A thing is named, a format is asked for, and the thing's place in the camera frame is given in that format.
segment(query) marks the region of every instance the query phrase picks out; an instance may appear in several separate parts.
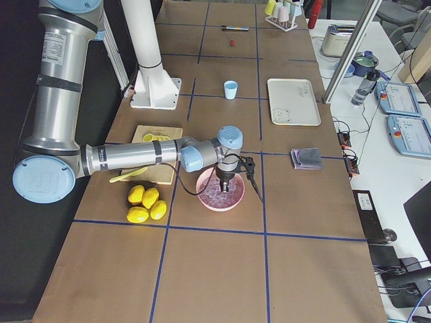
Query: marker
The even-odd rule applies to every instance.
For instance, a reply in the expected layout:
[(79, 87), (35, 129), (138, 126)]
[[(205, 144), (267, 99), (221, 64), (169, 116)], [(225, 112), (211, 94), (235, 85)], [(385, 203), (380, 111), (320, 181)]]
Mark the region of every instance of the marker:
[(238, 27), (238, 26), (222, 26), (222, 30), (234, 30), (237, 32), (248, 32), (250, 28), (248, 27)]

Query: wooden cutting board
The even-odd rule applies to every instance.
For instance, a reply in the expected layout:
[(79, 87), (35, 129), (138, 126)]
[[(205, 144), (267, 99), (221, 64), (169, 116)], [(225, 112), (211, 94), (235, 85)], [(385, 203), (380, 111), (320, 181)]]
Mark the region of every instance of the wooden cutting board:
[[(143, 136), (148, 133), (159, 136), (168, 136), (171, 139), (179, 139), (183, 135), (183, 128), (173, 127), (156, 127), (156, 126), (137, 126), (135, 135), (133, 136), (132, 143), (141, 143)], [(176, 166), (176, 162), (172, 161), (169, 163), (172, 166)], [(121, 175), (128, 174), (139, 168), (130, 168), (121, 171)], [(123, 178), (123, 182), (135, 182), (145, 180), (154, 182), (157, 184), (170, 185), (174, 179), (174, 170), (166, 165), (148, 166), (148, 169), (137, 176)]]

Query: lemon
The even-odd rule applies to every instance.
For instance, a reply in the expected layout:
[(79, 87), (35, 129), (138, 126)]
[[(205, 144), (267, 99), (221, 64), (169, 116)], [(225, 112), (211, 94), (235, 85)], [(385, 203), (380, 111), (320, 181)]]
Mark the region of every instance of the lemon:
[(165, 201), (157, 201), (150, 210), (150, 217), (153, 220), (160, 220), (165, 215), (167, 209), (168, 207)]
[(148, 210), (143, 207), (131, 207), (127, 212), (127, 220), (131, 223), (145, 222), (149, 216)]
[(148, 141), (153, 140), (154, 135), (152, 133), (146, 133), (145, 136), (142, 137), (142, 141), (147, 143)]
[(145, 188), (142, 185), (136, 185), (131, 188), (127, 200), (132, 205), (138, 205), (142, 201), (142, 196), (145, 192)]
[(151, 209), (153, 204), (159, 199), (159, 191), (157, 188), (150, 188), (143, 193), (142, 204), (147, 209)]

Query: yellow knife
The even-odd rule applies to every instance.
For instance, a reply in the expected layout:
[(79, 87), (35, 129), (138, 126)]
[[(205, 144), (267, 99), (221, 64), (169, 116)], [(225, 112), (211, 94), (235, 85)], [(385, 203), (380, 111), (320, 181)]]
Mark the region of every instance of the yellow knife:
[(144, 173), (147, 169), (148, 169), (148, 167), (142, 167), (142, 168), (139, 168), (138, 170), (134, 170), (133, 172), (130, 172), (128, 174), (124, 174), (124, 175), (112, 177), (109, 180), (109, 182), (110, 183), (115, 183), (115, 182), (118, 182), (119, 180), (122, 180), (123, 178), (127, 178), (127, 177), (130, 177), (130, 176), (138, 176), (138, 175)]

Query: white desk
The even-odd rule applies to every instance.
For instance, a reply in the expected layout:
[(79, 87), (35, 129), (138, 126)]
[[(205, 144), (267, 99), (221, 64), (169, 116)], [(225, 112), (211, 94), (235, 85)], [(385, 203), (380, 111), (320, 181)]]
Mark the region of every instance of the white desk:
[[(356, 22), (318, 20), (315, 29), (310, 30), (325, 88), (329, 85), (334, 72), (334, 64), (338, 61), (336, 58), (325, 57), (321, 54), (321, 43), (329, 24), (356, 24)], [(379, 59), (377, 68), (381, 71), (391, 70), (401, 62), (399, 55), (378, 22), (372, 22), (368, 28), (365, 39), (360, 46), (360, 51), (364, 50), (371, 50)], [(396, 71), (402, 67), (403, 64), (400, 64)], [(388, 72), (388, 76), (392, 78), (392, 81), (400, 82), (394, 71)], [(350, 103), (361, 81), (362, 78), (356, 76), (343, 79), (331, 103), (332, 115), (349, 124), (351, 130), (357, 131), (365, 131), (368, 128), (362, 118), (363, 107), (357, 107)], [(416, 85), (414, 87), (418, 100), (424, 102), (425, 99), (418, 87)], [(364, 115), (368, 122), (371, 121), (377, 105), (378, 100), (370, 94), (364, 105)], [(430, 122), (431, 109), (429, 105), (420, 104), (420, 107), (423, 117)], [(376, 111), (367, 140), (366, 133), (351, 133), (352, 149), (358, 156), (361, 154), (365, 140), (366, 144), (359, 165), (360, 175), (354, 176), (350, 183), (354, 190), (369, 190), (371, 192), (382, 227), (391, 228), (398, 235), (398, 240), (392, 243), (398, 258), (414, 256), (418, 260), (424, 260), (426, 256), (411, 228), (403, 204), (431, 181), (431, 160), (400, 155), (391, 143), (386, 119), (386, 115), (379, 108)], [(347, 130), (343, 124), (340, 125), (340, 129)], [(422, 266), (428, 265), (427, 262), (422, 263)], [(382, 295), (382, 300), (388, 318), (407, 319), (411, 309), (394, 308), (386, 295)], [(416, 313), (426, 315), (424, 308), (420, 308)]]

